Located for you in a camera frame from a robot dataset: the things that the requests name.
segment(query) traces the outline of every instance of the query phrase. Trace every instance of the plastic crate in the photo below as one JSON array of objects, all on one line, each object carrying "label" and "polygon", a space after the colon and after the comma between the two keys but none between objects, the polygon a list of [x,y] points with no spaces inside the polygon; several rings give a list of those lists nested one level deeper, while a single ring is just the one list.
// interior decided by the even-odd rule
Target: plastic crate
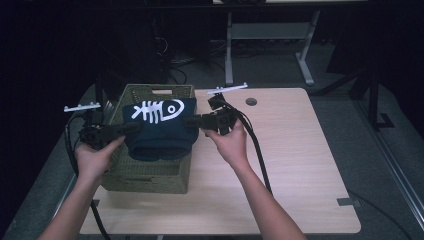
[{"label": "plastic crate", "polygon": [[[191,85],[128,84],[109,124],[122,124],[122,107],[145,100],[162,101],[194,98]],[[110,171],[104,174],[102,186],[108,191],[180,193],[188,191],[191,154],[177,160],[143,162],[128,156],[122,144],[112,154]]]}]

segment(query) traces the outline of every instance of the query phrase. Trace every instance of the folded clothing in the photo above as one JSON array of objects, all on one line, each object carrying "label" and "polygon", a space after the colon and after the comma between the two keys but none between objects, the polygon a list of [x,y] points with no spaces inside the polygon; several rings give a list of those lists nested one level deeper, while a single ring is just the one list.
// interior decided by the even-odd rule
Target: folded clothing
[{"label": "folded clothing", "polygon": [[196,98],[143,101],[122,108],[124,122],[140,122],[141,130],[128,134],[128,155],[140,161],[175,160],[189,154],[199,136],[199,128],[186,127],[185,117],[193,117]]}]

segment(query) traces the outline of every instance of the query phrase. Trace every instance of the gray carpet floor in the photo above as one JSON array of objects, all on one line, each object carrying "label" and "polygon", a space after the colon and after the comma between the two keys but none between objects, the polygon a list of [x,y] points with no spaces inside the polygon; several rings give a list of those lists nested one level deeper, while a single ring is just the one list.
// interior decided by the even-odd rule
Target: gray carpet floor
[{"label": "gray carpet floor", "polygon": [[[234,85],[247,82],[252,88],[301,87],[313,92],[336,81],[342,75],[326,73],[334,46],[311,46],[307,62],[315,85],[306,86],[294,53],[302,42],[294,44],[261,43],[255,54],[233,59]],[[187,84],[197,89],[215,88],[225,83],[224,58],[213,58],[214,64],[192,63],[179,67],[187,75]],[[174,72],[178,81],[183,75]],[[365,106],[367,97],[353,101],[348,97],[352,83],[345,84],[322,97],[311,97],[330,149],[346,188],[356,207],[362,229],[352,235],[308,235],[308,239],[424,239],[424,232],[389,171],[388,164],[367,128],[358,105]],[[87,90],[81,102],[93,100],[93,89]],[[395,97],[380,87],[379,111],[387,113],[395,128],[382,129],[380,135],[396,157],[417,194],[424,197],[424,140],[415,131],[397,105]],[[22,204],[9,231],[9,239],[35,239],[50,221],[57,203],[72,179],[63,138],[58,139],[37,181]],[[234,236],[235,239],[260,239],[260,236]],[[101,236],[81,235],[80,239],[102,239]],[[156,236],[112,236],[112,239],[156,239]],[[165,236],[172,240],[225,239],[212,236]]]}]

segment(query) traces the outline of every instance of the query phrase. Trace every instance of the white fish bone graphic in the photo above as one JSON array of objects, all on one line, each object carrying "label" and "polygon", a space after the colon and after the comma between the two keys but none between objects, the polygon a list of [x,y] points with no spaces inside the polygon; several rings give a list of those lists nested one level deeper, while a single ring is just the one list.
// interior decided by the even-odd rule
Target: white fish bone graphic
[{"label": "white fish bone graphic", "polygon": [[166,112],[170,113],[171,115],[164,117],[164,109],[163,109],[164,101],[160,101],[160,102],[143,101],[141,103],[141,108],[139,106],[134,106],[134,109],[136,111],[131,116],[131,118],[135,119],[140,113],[143,113],[144,121],[147,121],[149,119],[150,123],[153,123],[153,120],[154,120],[155,124],[159,122],[159,118],[161,122],[176,118],[184,110],[184,103],[178,99],[173,99],[170,101],[174,101],[180,105],[178,111],[176,111],[177,108],[174,105],[168,106],[168,108],[166,109]]}]

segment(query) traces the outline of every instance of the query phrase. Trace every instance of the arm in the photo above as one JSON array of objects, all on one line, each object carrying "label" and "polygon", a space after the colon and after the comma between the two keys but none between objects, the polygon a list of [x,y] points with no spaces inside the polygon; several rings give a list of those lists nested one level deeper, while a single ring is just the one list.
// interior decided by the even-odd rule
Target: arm
[{"label": "arm", "polygon": [[240,180],[263,239],[306,239],[251,168],[246,153],[246,131],[240,120],[225,136],[212,130],[203,131],[215,142],[219,153]]},{"label": "arm", "polygon": [[102,182],[103,173],[110,167],[110,156],[123,141],[124,137],[118,138],[100,151],[95,151],[86,144],[77,148],[77,182],[56,217],[38,239],[78,238],[91,200]]}]

